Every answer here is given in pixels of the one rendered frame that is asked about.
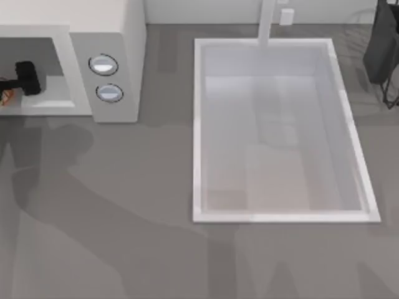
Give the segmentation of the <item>white sink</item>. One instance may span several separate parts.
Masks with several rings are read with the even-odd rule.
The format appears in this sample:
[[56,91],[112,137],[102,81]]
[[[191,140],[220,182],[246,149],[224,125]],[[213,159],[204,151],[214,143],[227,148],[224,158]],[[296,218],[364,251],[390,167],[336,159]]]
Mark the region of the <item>white sink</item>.
[[195,40],[192,220],[381,222],[332,39]]

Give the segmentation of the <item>large round microwave knob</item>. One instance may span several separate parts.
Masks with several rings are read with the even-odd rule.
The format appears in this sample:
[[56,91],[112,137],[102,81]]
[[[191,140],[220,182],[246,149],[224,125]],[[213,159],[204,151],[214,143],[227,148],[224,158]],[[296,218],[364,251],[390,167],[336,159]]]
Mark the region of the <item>large round microwave knob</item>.
[[119,64],[108,54],[100,54],[88,59],[89,69],[96,75],[107,77],[118,72]]

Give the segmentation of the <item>small white box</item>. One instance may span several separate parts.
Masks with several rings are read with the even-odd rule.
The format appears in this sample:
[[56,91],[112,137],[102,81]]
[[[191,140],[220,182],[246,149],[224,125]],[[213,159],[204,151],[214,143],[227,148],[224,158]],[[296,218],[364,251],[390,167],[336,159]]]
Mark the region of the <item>small white box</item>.
[[294,23],[295,10],[292,8],[281,9],[281,15],[279,19],[280,26],[291,26]]

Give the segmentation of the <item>pale microwave oven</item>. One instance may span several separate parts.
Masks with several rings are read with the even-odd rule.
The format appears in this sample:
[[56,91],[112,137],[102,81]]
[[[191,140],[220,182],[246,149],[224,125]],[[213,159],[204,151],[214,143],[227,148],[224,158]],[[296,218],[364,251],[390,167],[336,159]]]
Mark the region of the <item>pale microwave oven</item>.
[[[31,61],[41,93],[20,88],[0,116],[91,116],[97,123],[138,119],[147,29],[143,0],[0,0],[0,80],[17,80],[16,62]],[[108,54],[117,73],[94,74],[88,59]],[[98,86],[118,85],[117,103]]]

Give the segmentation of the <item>tall white tap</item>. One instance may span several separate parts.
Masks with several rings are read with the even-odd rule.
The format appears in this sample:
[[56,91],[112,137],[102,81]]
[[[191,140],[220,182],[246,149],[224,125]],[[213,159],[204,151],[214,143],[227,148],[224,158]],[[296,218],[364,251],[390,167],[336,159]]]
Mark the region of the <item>tall white tap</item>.
[[276,2],[277,0],[262,0],[261,2],[257,37],[260,47],[267,47],[268,45]]

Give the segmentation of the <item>small round microwave knob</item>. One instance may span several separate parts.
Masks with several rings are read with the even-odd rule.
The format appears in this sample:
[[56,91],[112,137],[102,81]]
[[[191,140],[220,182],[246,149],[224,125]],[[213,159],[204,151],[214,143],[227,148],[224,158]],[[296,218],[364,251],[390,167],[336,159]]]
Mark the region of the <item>small round microwave knob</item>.
[[118,85],[111,83],[98,86],[95,94],[101,101],[106,103],[117,103],[124,96],[123,90]]

